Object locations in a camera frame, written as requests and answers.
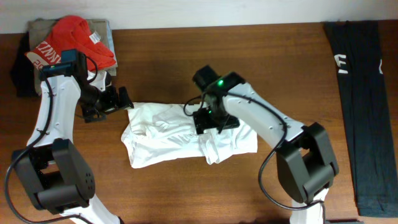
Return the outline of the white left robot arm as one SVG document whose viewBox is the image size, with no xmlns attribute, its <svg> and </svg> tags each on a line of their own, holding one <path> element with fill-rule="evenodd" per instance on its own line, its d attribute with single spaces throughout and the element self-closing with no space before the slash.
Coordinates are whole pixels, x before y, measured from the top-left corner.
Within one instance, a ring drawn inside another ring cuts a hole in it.
<svg viewBox="0 0 398 224">
<path fill-rule="evenodd" d="M 87 123 L 134 107 L 125 87 L 115 88 L 111 77 L 87 68 L 89 57 L 77 49 L 64 50 L 61 61 L 40 68 L 41 103 L 34 132 L 25 149 L 12 154 L 4 194 L 17 218 L 30 221 L 15 208 L 9 193 L 14 170 L 37 210 L 54 215 L 48 222 L 122 223 L 97 197 L 95 176 L 73 144 L 76 106 Z"/>
</svg>

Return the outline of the white t-shirt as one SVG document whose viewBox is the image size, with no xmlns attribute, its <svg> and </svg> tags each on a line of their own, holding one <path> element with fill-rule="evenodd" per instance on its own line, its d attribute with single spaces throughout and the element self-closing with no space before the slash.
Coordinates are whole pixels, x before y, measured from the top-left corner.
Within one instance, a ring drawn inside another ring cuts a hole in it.
<svg viewBox="0 0 398 224">
<path fill-rule="evenodd" d="M 257 152 L 257 133 L 243 121 L 238 128 L 197 134 L 182 104 L 135 103 L 127 115 L 129 124 L 121 141 L 134 169 L 189 157 L 203 157 L 212 165 Z"/>
</svg>

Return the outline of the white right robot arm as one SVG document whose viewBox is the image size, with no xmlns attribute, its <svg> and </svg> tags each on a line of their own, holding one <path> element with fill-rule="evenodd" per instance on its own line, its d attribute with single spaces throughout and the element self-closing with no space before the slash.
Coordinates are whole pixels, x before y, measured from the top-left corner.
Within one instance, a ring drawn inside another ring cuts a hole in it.
<svg viewBox="0 0 398 224">
<path fill-rule="evenodd" d="M 192 113 L 197 134 L 248 125 L 272 149 L 257 177 L 262 193 L 273 204 L 292 211 L 290 223 L 326 223 L 325 197 L 339 173 L 326 129 L 317 122 L 306 126 L 283 114 L 236 72 L 219 76 L 207 65 L 192 80 L 201 91 L 201 105 Z M 264 187 L 262 173 L 272 157 L 279 183 L 293 206 L 278 202 Z"/>
</svg>

